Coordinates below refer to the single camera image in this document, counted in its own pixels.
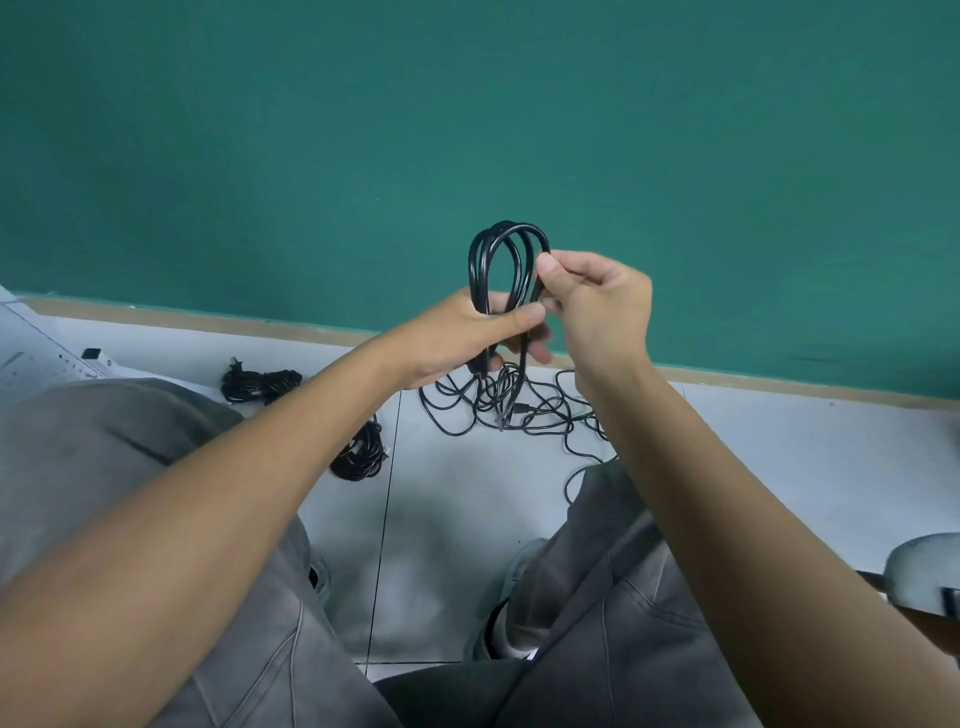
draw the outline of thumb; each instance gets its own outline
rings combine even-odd
[[[537,324],[541,324],[545,318],[546,308],[540,302],[519,306],[513,311],[502,313],[499,316],[491,316],[487,319],[485,324],[488,327],[488,338],[491,343],[495,344],[512,336],[518,336],[529,331]]]
[[[566,303],[566,299],[580,285],[550,253],[537,256],[537,275],[543,281],[544,287],[556,296],[560,303]]]

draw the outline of person's left hand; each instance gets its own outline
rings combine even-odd
[[[506,293],[490,293],[491,311],[502,311]],[[381,337],[394,352],[394,361],[404,367],[404,389],[416,389],[466,364],[492,344],[502,343],[512,352],[520,351],[520,334],[530,331],[527,352],[540,364],[550,361],[544,342],[550,340],[550,327],[543,322],[542,303],[518,306],[509,313],[487,316],[473,307],[467,288],[443,299],[420,316],[401,324]],[[503,366],[496,354],[491,371]]]

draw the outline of leg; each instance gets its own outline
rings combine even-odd
[[[618,462],[587,471],[506,631],[539,651],[497,726],[759,724]]]
[[[240,419],[157,380],[62,387],[5,410],[0,580]],[[399,726],[333,636],[309,558],[294,519],[220,641],[153,725]]]

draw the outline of hand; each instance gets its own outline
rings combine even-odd
[[[638,270],[594,253],[554,251],[537,257],[547,310],[564,320],[577,387],[589,390],[649,363],[647,324],[653,284]]]
[[[502,311],[506,302],[506,293],[490,293],[491,311]],[[530,331],[528,353],[540,364],[549,363],[550,351],[543,345],[551,335],[543,322],[545,316],[542,303],[487,316],[473,307],[469,290],[464,288],[380,338],[393,345],[393,357],[403,367],[403,388],[416,389],[466,364],[492,344],[502,343],[519,353],[520,334],[525,331]],[[502,366],[503,359],[496,354],[491,371]]]

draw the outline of person's right arm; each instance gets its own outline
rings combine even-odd
[[[956,668],[790,513],[654,368],[645,345],[650,280],[589,253],[544,254],[537,263],[550,294],[544,302],[564,319],[577,386],[760,719],[956,722]]]

